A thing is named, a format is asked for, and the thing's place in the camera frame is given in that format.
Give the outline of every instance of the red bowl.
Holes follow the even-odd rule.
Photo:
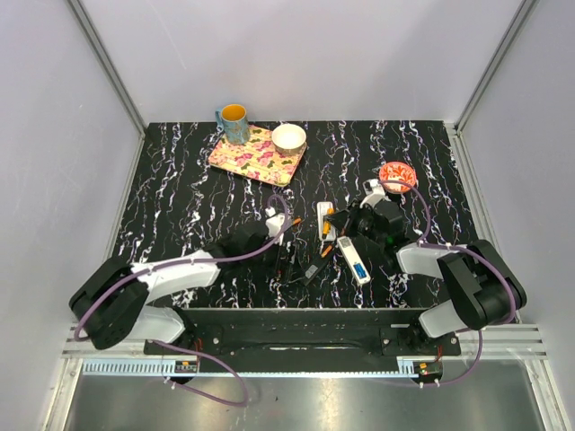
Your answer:
[[[417,184],[417,177],[413,168],[402,162],[389,162],[379,170],[379,180],[398,180],[408,183],[410,186]],[[409,187],[401,184],[384,184],[384,189],[390,193],[405,193]]]

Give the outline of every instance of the metal floor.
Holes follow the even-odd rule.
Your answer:
[[[463,363],[446,364],[446,378]],[[543,430],[525,367],[483,361],[450,387],[398,388],[389,380],[249,379],[247,409],[174,390],[161,378],[81,376],[68,431],[151,430]],[[239,400],[231,378],[197,379],[204,391]]]

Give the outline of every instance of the metal corner beam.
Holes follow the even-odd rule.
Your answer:
[[[116,70],[116,67],[112,63],[108,51],[106,51],[106,48],[102,43],[102,39],[100,38],[98,31],[90,19],[90,15],[88,15],[88,12],[80,0],[66,0],[66,3],[70,7],[73,16],[78,22],[78,25],[86,37],[86,40],[90,44],[90,47],[92,48],[92,51],[98,62],[102,66],[104,73],[106,76],[108,76],[114,92],[118,95],[119,101],[126,110],[130,120],[134,124],[134,127],[136,128],[137,132],[143,136],[146,133],[147,125],[137,110],[136,104],[130,97],[126,86],[119,77],[118,71]]]
[[[461,117],[459,117],[459,120],[455,123],[457,132],[463,131],[463,129],[467,125],[469,118],[473,115],[473,111],[477,107],[477,104],[479,103],[483,94],[485,93],[485,90],[489,86],[491,79],[493,79],[493,76],[495,76],[495,73],[499,69],[501,62],[503,61],[503,58],[509,52],[509,48],[511,47],[511,45],[513,45],[513,42],[518,37],[518,34],[520,33],[521,29],[523,29],[523,27],[525,26],[527,20],[529,19],[529,16],[531,15],[531,12],[534,11],[538,3],[539,0],[523,0],[521,2],[521,5],[515,12],[515,16],[513,16],[513,19],[511,20],[509,27],[505,31],[505,34],[503,35],[503,38],[501,39],[499,46],[497,47],[497,49],[495,49],[495,52],[493,53],[493,56],[491,57],[489,64],[485,68],[485,71],[483,72],[483,75],[479,80],[479,83],[475,87],[475,90],[473,90],[473,94],[469,99],[469,102],[467,102],[467,104],[465,105]]]

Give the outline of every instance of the bowl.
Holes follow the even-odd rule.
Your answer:
[[[410,186],[417,184],[415,170],[402,162],[389,162],[384,164],[379,170],[379,180],[398,180],[408,183]],[[389,193],[405,193],[410,190],[409,187],[402,184],[383,184],[384,189]]]
[[[298,154],[305,148],[305,130],[295,124],[282,124],[271,132],[276,151],[284,155]]]

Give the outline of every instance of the white bowl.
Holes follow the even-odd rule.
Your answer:
[[[278,153],[294,155],[305,147],[305,130],[295,124],[282,124],[271,132],[271,141]]]

